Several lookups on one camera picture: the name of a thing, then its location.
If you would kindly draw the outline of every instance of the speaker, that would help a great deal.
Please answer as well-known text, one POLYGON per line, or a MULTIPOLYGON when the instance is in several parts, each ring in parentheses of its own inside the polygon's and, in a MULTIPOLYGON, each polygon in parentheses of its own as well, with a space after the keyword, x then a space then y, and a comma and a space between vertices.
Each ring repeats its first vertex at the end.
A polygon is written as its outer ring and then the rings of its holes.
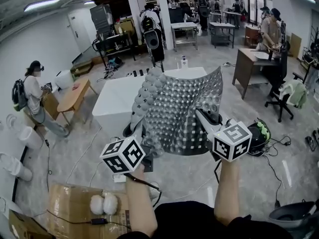
POLYGON ((155 50, 159 46, 159 37, 155 30, 150 30, 144 33, 145 41, 147 46, 151 50, 155 50))

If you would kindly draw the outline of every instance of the black shirt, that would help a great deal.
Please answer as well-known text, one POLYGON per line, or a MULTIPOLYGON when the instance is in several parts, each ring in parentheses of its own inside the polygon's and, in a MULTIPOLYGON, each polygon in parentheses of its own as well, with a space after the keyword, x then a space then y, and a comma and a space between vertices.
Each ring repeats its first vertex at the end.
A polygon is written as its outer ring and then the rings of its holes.
MULTIPOLYGON (((226 227, 215 218, 213 208, 194 201, 162 204, 156 208, 155 215, 158 229, 153 239, 292 239, 285 229, 268 222, 235 218, 226 227)), ((130 232, 118 239, 149 239, 149 237, 141 232, 130 232)))

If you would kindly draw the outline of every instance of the metal mesh sheet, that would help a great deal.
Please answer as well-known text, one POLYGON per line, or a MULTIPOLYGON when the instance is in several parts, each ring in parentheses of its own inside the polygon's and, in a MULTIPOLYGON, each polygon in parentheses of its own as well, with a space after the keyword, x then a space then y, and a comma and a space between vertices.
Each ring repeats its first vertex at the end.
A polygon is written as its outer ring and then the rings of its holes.
POLYGON ((219 115, 223 90, 220 67, 197 79, 168 77, 160 69, 149 71, 132 107, 131 130, 145 118, 142 144, 154 156, 164 151, 177 155, 198 155, 208 151, 206 134, 195 110, 214 119, 219 115))

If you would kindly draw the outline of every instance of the white pillar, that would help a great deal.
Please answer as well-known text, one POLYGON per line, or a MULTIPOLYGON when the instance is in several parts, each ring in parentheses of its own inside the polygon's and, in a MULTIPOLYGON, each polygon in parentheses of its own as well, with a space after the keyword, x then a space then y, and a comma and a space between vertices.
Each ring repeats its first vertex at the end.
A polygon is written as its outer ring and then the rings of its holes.
POLYGON ((170 18, 167 6, 167 0, 157 0, 160 4, 160 13, 162 19, 162 26, 164 28, 166 37, 166 47, 168 50, 173 50, 173 37, 171 34, 170 18))
POLYGON ((134 24, 135 24, 136 34, 138 36, 138 39, 141 40, 142 33, 141 33, 141 26, 140 26, 140 8, 139 8, 138 0, 129 0, 129 4, 130 4, 134 24))

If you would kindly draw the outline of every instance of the white fluffy ball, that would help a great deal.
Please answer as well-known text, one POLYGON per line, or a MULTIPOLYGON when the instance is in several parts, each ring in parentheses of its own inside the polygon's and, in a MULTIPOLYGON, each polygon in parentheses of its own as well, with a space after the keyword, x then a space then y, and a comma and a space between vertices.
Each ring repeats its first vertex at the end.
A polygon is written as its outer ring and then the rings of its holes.
POLYGON ((112 193, 107 193, 103 203, 103 210, 108 215, 114 215, 118 208, 118 199, 112 193))
POLYGON ((104 202, 104 198, 99 195, 95 195, 91 197, 91 202, 90 202, 91 212, 94 213, 95 215, 102 215, 103 202, 104 202))

